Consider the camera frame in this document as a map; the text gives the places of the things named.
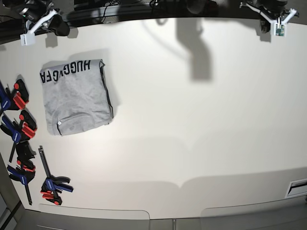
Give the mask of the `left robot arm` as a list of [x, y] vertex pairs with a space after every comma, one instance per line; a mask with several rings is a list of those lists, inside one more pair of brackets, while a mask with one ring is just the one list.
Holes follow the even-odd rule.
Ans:
[[260, 16], [263, 34], [285, 37], [289, 21], [293, 17], [299, 17], [296, 9], [286, 9], [287, 3], [287, 0], [242, 0], [239, 7], [250, 8]]

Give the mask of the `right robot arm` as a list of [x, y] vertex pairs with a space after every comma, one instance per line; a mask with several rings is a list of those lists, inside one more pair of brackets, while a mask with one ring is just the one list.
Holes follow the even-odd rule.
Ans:
[[56, 36], [68, 36], [70, 33], [60, 9], [51, 0], [3, 0], [2, 3], [25, 19], [26, 34], [40, 30], [53, 32]]

